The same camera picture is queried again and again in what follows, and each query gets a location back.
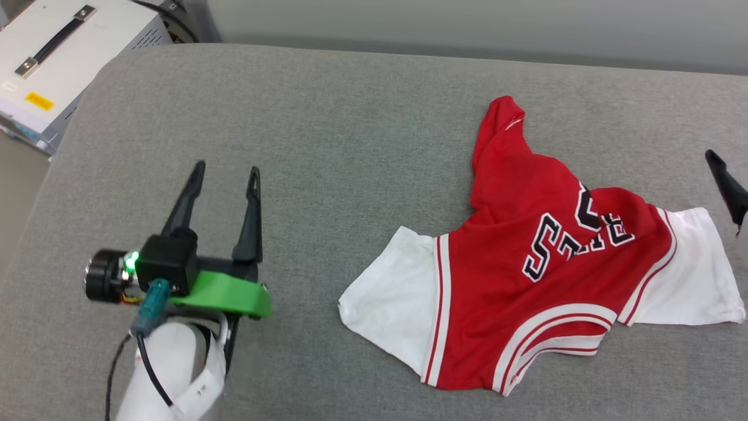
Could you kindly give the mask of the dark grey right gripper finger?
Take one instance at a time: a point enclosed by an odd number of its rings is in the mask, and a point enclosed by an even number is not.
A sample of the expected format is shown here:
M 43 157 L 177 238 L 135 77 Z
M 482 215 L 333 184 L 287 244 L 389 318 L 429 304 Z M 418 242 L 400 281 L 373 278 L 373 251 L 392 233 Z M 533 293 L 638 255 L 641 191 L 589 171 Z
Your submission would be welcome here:
M 737 226 L 737 232 L 740 233 L 747 212 L 746 188 L 730 174 L 727 164 L 715 151 L 712 149 L 706 150 L 705 159 L 722 200 L 724 200 L 730 213 L 732 222 Z

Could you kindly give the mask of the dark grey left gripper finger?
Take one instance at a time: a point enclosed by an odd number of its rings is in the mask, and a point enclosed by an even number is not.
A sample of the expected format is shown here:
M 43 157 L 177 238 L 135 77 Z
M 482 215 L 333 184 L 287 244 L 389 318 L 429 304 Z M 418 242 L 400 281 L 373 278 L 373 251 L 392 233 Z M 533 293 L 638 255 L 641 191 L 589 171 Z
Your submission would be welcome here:
M 241 264 L 256 264 L 262 261 L 261 179 L 257 166 L 251 168 L 245 197 L 247 208 L 232 259 Z
M 165 226 L 161 230 L 163 236 L 170 236 L 179 229 L 190 227 L 194 204 L 202 190 L 205 170 L 205 161 L 198 160 L 185 182 Z

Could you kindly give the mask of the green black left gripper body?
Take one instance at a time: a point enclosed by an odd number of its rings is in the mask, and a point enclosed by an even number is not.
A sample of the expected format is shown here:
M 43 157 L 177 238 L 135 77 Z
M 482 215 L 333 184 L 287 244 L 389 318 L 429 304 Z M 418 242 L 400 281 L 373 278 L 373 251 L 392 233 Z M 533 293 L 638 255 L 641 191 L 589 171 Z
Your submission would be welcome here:
M 135 305 L 144 301 L 149 280 L 136 272 L 144 262 L 139 250 L 99 250 L 85 269 L 85 294 L 91 301 Z M 199 258 L 198 273 L 189 292 L 171 281 L 169 302 L 182 308 L 217 310 L 227 315 L 260 319 L 272 314 L 267 288 L 257 283 L 257 266 L 219 258 Z

